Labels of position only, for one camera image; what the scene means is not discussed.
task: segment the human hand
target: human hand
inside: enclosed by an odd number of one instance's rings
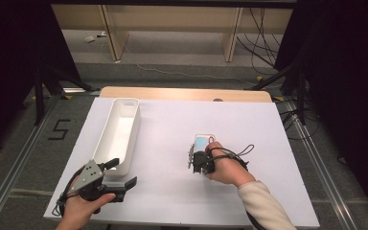
[[[213,148],[222,148],[222,145],[220,142],[212,142],[206,147],[205,152]],[[225,155],[225,153],[220,149],[214,149],[212,150],[212,155],[215,157]],[[220,158],[214,162],[215,171],[207,174],[209,179],[216,180],[223,184],[233,184],[236,187],[240,187],[240,185],[247,182],[256,181],[255,177],[236,160]]]
[[[57,230],[82,229],[92,214],[109,203],[115,196],[114,194],[105,194],[94,201],[87,201],[80,195],[69,197],[65,203],[64,217],[57,226]]]

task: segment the white table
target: white table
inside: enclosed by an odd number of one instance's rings
[[[92,104],[80,137],[50,201],[51,212],[70,176],[91,159],[113,99]],[[188,150],[199,133],[213,133],[222,144],[241,151],[254,144],[243,159],[262,180],[297,227],[319,226],[274,103],[228,103],[141,100],[142,123],[128,175],[105,178],[136,187],[123,203],[102,208],[93,220],[107,223],[247,227],[242,201],[233,186],[208,180],[187,168]]]

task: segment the metal rail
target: metal rail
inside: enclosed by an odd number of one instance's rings
[[[294,103],[287,103],[287,107],[290,111],[296,109]],[[328,171],[324,161],[321,158],[321,155],[318,152],[314,142],[310,137],[310,133],[305,126],[302,126],[298,119],[296,119],[296,115],[294,116],[294,124],[300,135],[303,144],[309,154],[310,160],[315,167],[315,170],[318,174],[318,177],[322,183],[322,187],[328,195],[328,198],[335,210],[337,217],[339,218],[340,224],[345,230],[357,230],[357,225],[351,215],[351,212],[343,200],[342,195],[336,188],[334,181],[331,177],[330,172]]]
[[[50,116],[51,112],[53,111],[53,108],[57,105],[59,101],[59,96],[53,96],[51,100],[49,101],[49,104],[47,106],[47,112],[43,119],[40,122],[40,125],[35,126],[32,130],[32,133],[30,134],[28,140],[26,141],[25,145],[23,146],[22,151],[20,151],[19,155],[17,156],[16,160],[14,161],[13,165],[11,166],[11,170],[8,172],[5,180],[1,184],[0,187],[0,212],[2,208],[5,205],[5,202],[7,201],[11,190],[15,183],[17,182],[17,179],[19,178],[20,174],[23,171],[23,168],[25,167],[26,163],[28,162],[33,149],[35,147],[36,142],[38,141],[38,138],[43,130],[43,128],[46,125],[47,118]]]

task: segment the white tray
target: white tray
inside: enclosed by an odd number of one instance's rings
[[[93,155],[98,164],[119,158],[119,165],[105,171],[106,174],[125,175],[128,173],[140,121],[139,100],[115,99]]]

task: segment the sleeve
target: sleeve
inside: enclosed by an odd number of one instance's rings
[[[296,229],[280,203],[261,181],[243,184],[238,189],[246,212],[264,229]]]

